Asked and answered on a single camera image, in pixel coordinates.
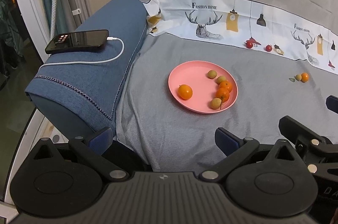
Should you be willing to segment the orange kumquat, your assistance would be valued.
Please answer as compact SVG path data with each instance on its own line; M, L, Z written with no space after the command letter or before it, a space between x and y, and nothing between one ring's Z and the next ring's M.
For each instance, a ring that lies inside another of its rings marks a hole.
M309 80L309 75L308 75L306 72L303 72L303 73L301 74L301 81L302 81L303 83L306 83L308 80Z

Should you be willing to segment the small green longan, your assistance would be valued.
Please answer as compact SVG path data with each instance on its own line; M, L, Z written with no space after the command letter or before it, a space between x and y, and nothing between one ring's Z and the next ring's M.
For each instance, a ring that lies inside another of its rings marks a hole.
M295 79L296 79L297 81L301 81L302 76L301 76L300 74L297 74L297 75L295 76Z

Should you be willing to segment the yellow-green longan fruit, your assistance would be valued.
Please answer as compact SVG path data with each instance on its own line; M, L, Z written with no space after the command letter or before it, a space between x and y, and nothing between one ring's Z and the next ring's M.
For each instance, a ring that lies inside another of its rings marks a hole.
M210 70L208 73L207 73L207 77L209 79L215 79L217 77L217 72L215 70Z
M226 77L225 76L219 76L217 79L216 79L216 83L217 84L220 84L220 83L222 83L222 82L224 82L224 81L226 81L227 79L226 79Z
M222 106L222 99L218 97L214 98L212 101L210 101L209 106L211 109L214 109L214 110L220 109Z

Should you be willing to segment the large orange mandarin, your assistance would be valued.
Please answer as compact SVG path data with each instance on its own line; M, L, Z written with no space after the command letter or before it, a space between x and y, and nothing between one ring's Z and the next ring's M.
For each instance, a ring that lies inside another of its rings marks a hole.
M224 81L220 82L218 88L225 88L230 93L233 90L233 85L232 85L232 83L230 81L224 80Z

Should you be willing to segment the small orange mandarin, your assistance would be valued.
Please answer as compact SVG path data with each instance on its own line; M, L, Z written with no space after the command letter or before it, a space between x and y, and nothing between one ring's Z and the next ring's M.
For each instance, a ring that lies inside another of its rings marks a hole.
M188 86L187 84L182 84L178 88L178 95L183 100L189 100L192 98L192 88Z

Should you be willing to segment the red cherry tomato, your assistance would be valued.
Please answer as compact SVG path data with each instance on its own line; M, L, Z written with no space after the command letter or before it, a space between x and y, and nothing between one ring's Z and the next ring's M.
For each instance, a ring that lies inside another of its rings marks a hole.
M272 46L271 46L271 45L267 45L267 46L265 47L265 50L266 50L267 52L271 52L271 51L272 51Z
M245 46L246 46L246 48L248 48L248 49L252 49L253 46L254 46L254 44L253 44L252 41L247 40L247 41L245 42Z

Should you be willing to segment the orange mandarin with stem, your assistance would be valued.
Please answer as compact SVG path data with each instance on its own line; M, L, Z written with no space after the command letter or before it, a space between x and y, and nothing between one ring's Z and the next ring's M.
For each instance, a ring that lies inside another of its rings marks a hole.
M221 108L222 104L229 100L230 93L227 88L219 88L215 93L215 98L217 99L217 108Z

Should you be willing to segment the pink round plate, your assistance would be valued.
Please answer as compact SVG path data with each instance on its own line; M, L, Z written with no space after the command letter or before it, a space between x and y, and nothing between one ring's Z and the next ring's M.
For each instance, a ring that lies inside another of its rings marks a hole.
M229 100L222 104L220 109L210 107L218 88L216 79L210 79L207 73L214 70L218 76L224 76L233 86ZM192 88L192 97L182 99L178 94L179 86L186 84ZM223 67L214 63L194 60L176 66L168 76L168 88L176 101L186 109L196 113L214 114L229 109L237 100L238 86L233 76Z

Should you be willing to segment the grey printed sofa cover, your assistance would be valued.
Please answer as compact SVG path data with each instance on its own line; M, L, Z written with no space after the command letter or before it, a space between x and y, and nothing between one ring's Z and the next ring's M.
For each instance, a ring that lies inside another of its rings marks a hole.
M153 170L200 172L219 162L218 127L274 143L286 115L337 142L337 115L325 105L337 95L337 0L139 1L160 19L131 66L116 131ZM174 99L168 76L191 60L233 76L238 98L230 109L196 114ZM306 83L289 80L303 72Z

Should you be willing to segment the black smartphone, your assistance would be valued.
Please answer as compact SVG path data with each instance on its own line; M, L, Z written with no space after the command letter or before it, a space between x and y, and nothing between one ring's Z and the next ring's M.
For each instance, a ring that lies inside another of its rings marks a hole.
M66 52L96 52L106 45L107 29L69 32L56 35L45 48L49 55Z

